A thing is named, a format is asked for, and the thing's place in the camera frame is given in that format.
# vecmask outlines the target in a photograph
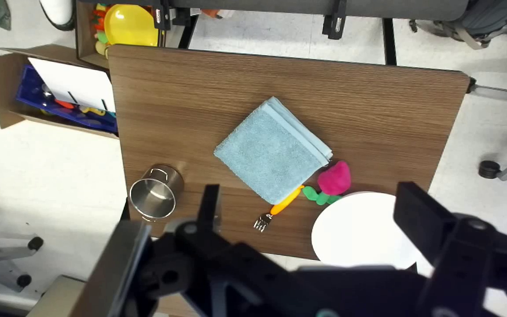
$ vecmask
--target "chair wheel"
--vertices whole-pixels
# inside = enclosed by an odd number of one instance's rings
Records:
[[[494,179],[494,177],[498,177],[499,172],[501,172],[499,163],[494,159],[482,159],[478,163],[478,175],[480,177]]]
[[[31,281],[31,276],[29,274],[21,274],[21,276],[17,276],[17,286],[21,286],[21,288],[24,288],[24,286],[28,286],[29,284],[29,281]]]
[[[40,249],[43,244],[43,239],[40,235],[35,235],[28,240],[28,249]]]

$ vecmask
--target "white floor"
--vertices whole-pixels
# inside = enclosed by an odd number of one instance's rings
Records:
[[[0,29],[0,45],[29,47],[73,34],[52,29],[36,0],[8,0],[12,31]],[[235,11],[225,20],[200,19],[191,47],[381,63],[380,20],[352,17],[341,40],[320,34],[322,17]],[[507,36],[484,50],[427,33],[411,33],[396,20],[399,64],[462,70],[478,84],[507,87]],[[468,94],[454,122],[429,191],[448,209],[478,214],[507,232],[507,181],[477,175],[482,158],[507,163],[507,101]],[[33,283],[14,300],[31,304],[56,274],[84,277],[96,260],[124,196],[119,145],[114,138],[19,122],[0,129],[0,237],[40,233],[43,249],[17,265]],[[507,300],[487,302],[507,314]]]

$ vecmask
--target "metal frame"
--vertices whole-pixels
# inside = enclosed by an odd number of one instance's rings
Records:
[[[345,15],[413,17],[454,20],[464,13],[468,0],[86,0],[98,3],[139,3],[172,8],[232,8],[260,11],[336,13],[337,1],[345,1]]]
[[[341,38],[343,34],[343,26],[346,15],[343,13],[346,8],[346,0],[336,0],[336,11],[323,15],[323,26],[322,33],[327,34],[327,38]],[[154,10],[154,19],[156,26],[165,31],[161,36],[161,47],[165,45],[167,34],[172,31],[172,24],[183,26],[183,31],[179,34],[179,48],[188,48],[190,40],[193,36],[197,19],[198,15],[190,15],[190,8],[176,8],[176,15],[170,20],[168,6],[165,1],[160,1],[158,8]],[[394,41],[394,26],[392,26],[392,17],[383,17],[381,19],[381,36],[383,36],[383,57],[385,64],[397,64],[396,61],[396,41]]]
[[[478,85],[475,80],[471,80],[468,91],[469,94],[484,96],[484,98],[496,98],[507,101],[507,89],[494,87],[494,85]]]

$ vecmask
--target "yellow object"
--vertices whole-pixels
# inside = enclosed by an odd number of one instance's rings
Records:
[[[283,200],[279,200],[278,203],[272,203],[269,214],[278,214],[281,212],[295,196],[299,196],[299,193],[302,191],[302,186],[293,188]]]
[[[107,52],[107,43],[103,43],[103,41],[95,41],[95,50],[96,50],[98,54],[105,54],[105,52]]]
[[[79,105],[80,112],[93,112],[95,115],[103,115],[105,110],[103,108],[96,108],[96,107],[87,107],[87,105]]]
[[[112,4],[105,15],[109,43],[158,45],[153,15],[139,4]]]

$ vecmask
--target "storage box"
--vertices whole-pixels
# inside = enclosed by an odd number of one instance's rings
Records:
[[[95,10],[95,3],[75,0],[75,19],[77,19],[75,20],[75,56],[80,61],[89,63],[91,66],[109,68],[107,57],[95,50],[93,24],[96,22],[96,17],[93,15],[93,10]],[[184,36],[184,31],[188,33],[188,38],[184,40],[190,40],[193,27],[195,27],[195,19],[193,19],[193,24],[188,26],[188,29],[184,26],[170,24],[168,34],[165,34],[163,38],[163,47],[179,47],[181,38]]]
[[[31,48],[5,48],[8,54],[0,56],[0,126],[10,126],[22,119],[43,121],[51,124],[68,126],[91,133],[102,133],[116,137],[114,133],[84,128],[56,115],[47,115],[35,107],[17,101],[17,87],[21,84],[28,57],[40,57],[49,61],[59,61],[66,64],[86,66],[86,63],[75,57],[75,50],[61,45],[40,45]]]
[[[109,68],[107,57],[95,50],[93,6],[95,3],[75,0],[75,54],[84,63]]]

